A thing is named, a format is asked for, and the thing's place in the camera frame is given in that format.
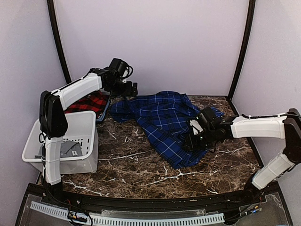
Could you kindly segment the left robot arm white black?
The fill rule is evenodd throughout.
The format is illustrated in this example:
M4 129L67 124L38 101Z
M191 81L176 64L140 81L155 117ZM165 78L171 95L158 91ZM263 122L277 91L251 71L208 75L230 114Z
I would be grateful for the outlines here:
M47 184L61 182L60 148L68 129L64 111L86 95L101 89L116 96L135 97L137 83L128 81L134 69L122 59L112 59L103 69L91 68L86 75L54 91L40 95L40 136L42 143L42 175Z

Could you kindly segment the blue plaid long sleeve shirt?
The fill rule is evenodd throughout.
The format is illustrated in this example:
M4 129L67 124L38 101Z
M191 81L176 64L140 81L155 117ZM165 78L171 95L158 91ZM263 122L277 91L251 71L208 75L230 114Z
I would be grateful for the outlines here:
M135 120L150 145L174 169L196 165L207 153L206 148L184 148L185 137L192 133L188 121L200 112L186 94L174 91L124 99L110 108L110 115L119 123Z

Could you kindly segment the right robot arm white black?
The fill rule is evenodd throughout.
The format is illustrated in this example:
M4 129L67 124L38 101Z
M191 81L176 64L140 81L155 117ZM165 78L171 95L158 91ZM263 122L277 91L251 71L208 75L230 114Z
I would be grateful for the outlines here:
M257 171L240 200L250 204L258 197L258 190L291 170L301 162L301 115L295 108L276 115L247 116L245 114L222 118L206 107L189 120L192 132L185 138L188 151L206 150L211 145L228 139L269 137L285 140L285 148L267 166Z

